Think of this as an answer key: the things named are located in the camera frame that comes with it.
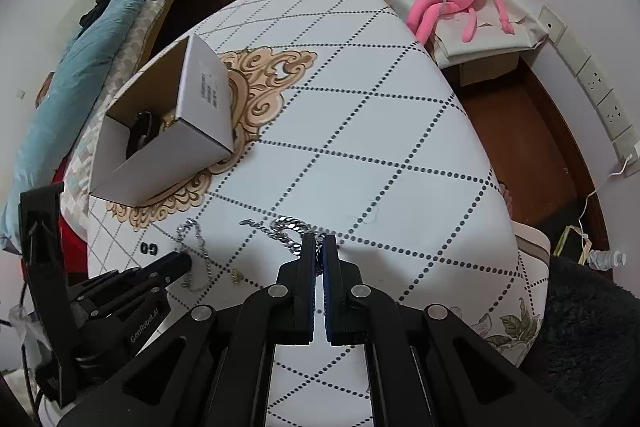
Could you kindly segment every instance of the white box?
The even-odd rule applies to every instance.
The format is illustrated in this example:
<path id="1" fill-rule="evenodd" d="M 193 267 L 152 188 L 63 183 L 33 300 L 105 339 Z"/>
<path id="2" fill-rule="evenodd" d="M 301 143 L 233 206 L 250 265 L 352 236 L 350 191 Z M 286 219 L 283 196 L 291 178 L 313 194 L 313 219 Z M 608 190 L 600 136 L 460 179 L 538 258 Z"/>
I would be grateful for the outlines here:
<path id="1" fill-rule="evenodd" d="M 175 123 L 126 159 L 129 127 L 144 110 Z M 171 44 L 131 79 L 102 122 L 90 194 L 127 206 L 153 196 L 230 156 L 231 90 L 216 53 L 197 35 Z"/>

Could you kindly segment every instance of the table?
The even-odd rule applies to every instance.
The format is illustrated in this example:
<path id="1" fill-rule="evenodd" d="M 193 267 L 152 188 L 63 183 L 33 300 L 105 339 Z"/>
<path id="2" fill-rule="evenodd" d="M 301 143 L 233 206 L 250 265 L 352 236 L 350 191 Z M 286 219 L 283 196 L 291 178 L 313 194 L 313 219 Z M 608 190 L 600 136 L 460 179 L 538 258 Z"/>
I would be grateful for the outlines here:
<path id="1" fill-rule="evenodd" d="M 464 109 L 390 7 L 238 0 L 190 31 L 229 68 L 236 155 L 147 208 L 92 198 L 90 276 L 151 263 L 141 242 L 175 250 L 176 228 L 196 219 L 212 280 L 191 233 L 193 286 L 204 288 L 172 284 L 162 330 L 196 304 L 230 307 L 274 283 L 292 254 L 239 222 L 292 216 L 335 233 L 364 282 L 408 306 L 449 307 L 520 363 L 542 321 L 548 268 L 518 250 Z M 329 345 L 321 297 L 316 308 L 313 343 L 276 348 L 266 424 L 372 424 L 364 350 Z"/>

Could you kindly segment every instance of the thick silver chain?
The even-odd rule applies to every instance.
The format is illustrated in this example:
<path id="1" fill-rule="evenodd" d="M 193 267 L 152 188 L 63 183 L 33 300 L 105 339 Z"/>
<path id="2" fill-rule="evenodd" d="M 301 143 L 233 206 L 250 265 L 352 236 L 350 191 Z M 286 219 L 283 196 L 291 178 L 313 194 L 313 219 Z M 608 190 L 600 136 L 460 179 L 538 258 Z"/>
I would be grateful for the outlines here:
<path id="1" fill-rule="evenodd" d="M 296 257 L 300 257 L 300 253 L 302 251 L 302 243 L 297 243 L 292 238 L 289 237 L 289 234 L 285 232 L 285 230 L 290 230 L 291 232 L 296 232 L 300 234 L 300 238 L 307 232 L 312 232 L 316 236 L 316 254 L 319 253 L 320 247 L 322 246 L 322 241 L 326 236 L 325 232 L 316 232 L 313 227 L 305 223 L 304 221 L 300 221 L 295 217 L 288 216 L 280 216 L 269 224 L 269 228 L 265 227 L 262 223 L 258 223 L 257 221 L 253 221 L 252 219 L 244 219 L 240 221 L 241 225 L 249 225 L 253 229 L 260 230 L 264 232 L 268 237 L 275 239 L 276 241 L 280 241 L 293 255 Z"/>
<path id="2" fill-rule="evenodd" d="M 191 285 L 193 284 L 193 269 L 191 269 L 184 275 L 184 278 L 182 279 L 182 287 L 187 288 L 191 292 L 201 292 L 210 284 L 210 282 L 213 280 L 213 276 L 211 274 L 211 260 L 205 248 L 200 224 L 195 219 L 193 219 L 193 217 L 190 217 L 182 225 L 175 229 L 175 233 L 177 235 L 178 243 L 180 243 L 181 246 L 180 251 L 189 253 L 189 248 L 187 247 L 187 245 L 185 245 L 184 238 L 187 236 L 187 233 L 189 233 L 191 229 L 195 230 L 195 235 L 198 240 L 198 248 L 200 249 L 200 253 L 204 258 L 204 263 L 207 268 L 207 282 L 199 288 L 192 288 Z"/>

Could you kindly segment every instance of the baseboard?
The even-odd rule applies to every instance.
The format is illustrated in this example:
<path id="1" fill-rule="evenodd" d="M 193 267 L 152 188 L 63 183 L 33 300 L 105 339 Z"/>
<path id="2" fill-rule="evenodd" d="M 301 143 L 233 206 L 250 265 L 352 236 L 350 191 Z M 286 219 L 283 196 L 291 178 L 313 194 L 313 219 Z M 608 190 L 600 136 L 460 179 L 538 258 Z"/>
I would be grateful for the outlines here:
<path id="1" fill-rule="evenodd" d="M 569 130 L 569 126 L 567 126 L 549 93 L 546 92 L 544 86 L 522 59 L 520 59 L 518 67 L 512 74 L 515 74 L 523 81 L 531 101 L 545 121 L 549 133 L 551 133 L 562 154 L 562 158 L 564 158 L 569 175 L 574 182 L 578 201 L 584 204 L 587 195 L 593 192 L 594 185 L 580 148 L 575 142 L 574 135 Z M 607 235 L 607 227 L 597 194 L 594 194 L 589 199 L 585 213 L 585 225 L 590 230 L 593 249 L 609 250 L 609 236 Z"/>

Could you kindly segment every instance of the wooden floor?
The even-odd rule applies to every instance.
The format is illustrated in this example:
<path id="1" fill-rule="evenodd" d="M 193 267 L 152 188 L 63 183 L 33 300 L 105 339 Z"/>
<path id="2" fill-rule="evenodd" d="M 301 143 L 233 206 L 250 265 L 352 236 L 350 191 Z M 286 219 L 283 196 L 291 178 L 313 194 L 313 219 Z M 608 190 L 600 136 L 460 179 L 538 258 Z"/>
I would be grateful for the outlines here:
<path id="1" fill-rule="evenodd" d="M 176 0 L 154 52 L 233 1 Z M 511 191 L 514 219 L 536 225 L 575 203 L 567 166 L 521 75 L 512 73 L 456 92 L 498 179 Z"/>

